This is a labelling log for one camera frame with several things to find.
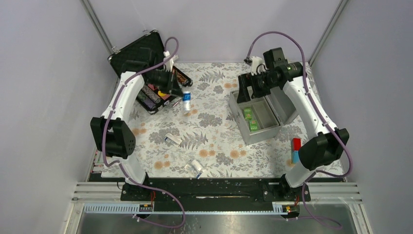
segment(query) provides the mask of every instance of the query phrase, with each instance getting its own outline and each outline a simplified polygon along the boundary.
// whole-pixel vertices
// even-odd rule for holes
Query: bottle with blue label
[[[182,98],[182,104],[184,105],[183,110],[184,114],[187,114],[191,111],[191,92],[184,91],[184,97]]]

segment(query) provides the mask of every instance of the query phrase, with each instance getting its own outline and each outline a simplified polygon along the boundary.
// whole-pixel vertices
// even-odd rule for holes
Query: red block
[[[301,148],[301,139],[293,138],[293,150],[298,151]]]

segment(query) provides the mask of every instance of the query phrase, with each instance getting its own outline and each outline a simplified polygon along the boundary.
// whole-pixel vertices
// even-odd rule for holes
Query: gray floor
[[[277,220],[272,215],[224,215],[203,214],[187,215],[186,224],[180,229],[159,228],[136,222],[126,214],[83,214],[78,234],[278,234],[278,233],[357,233],[350,210],[346,205],[317,205],[311,209],[316,215],[326,216],[339,221],[343,229],[328,229],[313,219]],[[300,216],[308,213],[301,206]],[[180,215],[151,215],[147,219],[162,224],[176,225],[181,222]]]

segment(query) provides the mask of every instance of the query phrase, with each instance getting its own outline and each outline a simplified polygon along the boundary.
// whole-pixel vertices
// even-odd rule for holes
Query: blue block
[[[293,155],[292,155],[292,162],[293,163],[297,163],[300,160],[299,156],[298,156],[298,151],[294,151]]]

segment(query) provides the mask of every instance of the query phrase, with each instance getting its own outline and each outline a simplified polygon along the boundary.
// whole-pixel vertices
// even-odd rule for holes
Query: leaf pattern
[[[181,101],[175,107],[166,106],[150,115],[135,102],[129,114],[128,127],[139,130],[130,156],[138,159],[149,176],[191,177],[184,166],[194,159],[206,170],[202,177],[280,177],[291,169],[288,164],[291,138],[307,140],[300,117],[282,127],[275,138],[246,146],[228,107],[229,92],[238,89],[235,86],[238,75],[249,72],[248,65],[217,62],[177,63],[176,66],[193,79],[193,86],[188,87],[191,112],[184,115]],[[311,70],[306,71],[319,98]],[[181,145],[175,147],[165,142],[166,133],[180,137]],[[338,161],[323,168],[334,174],[343,173]],[[122,172],[114,165],[104,167],[103,175],[121,177]]]

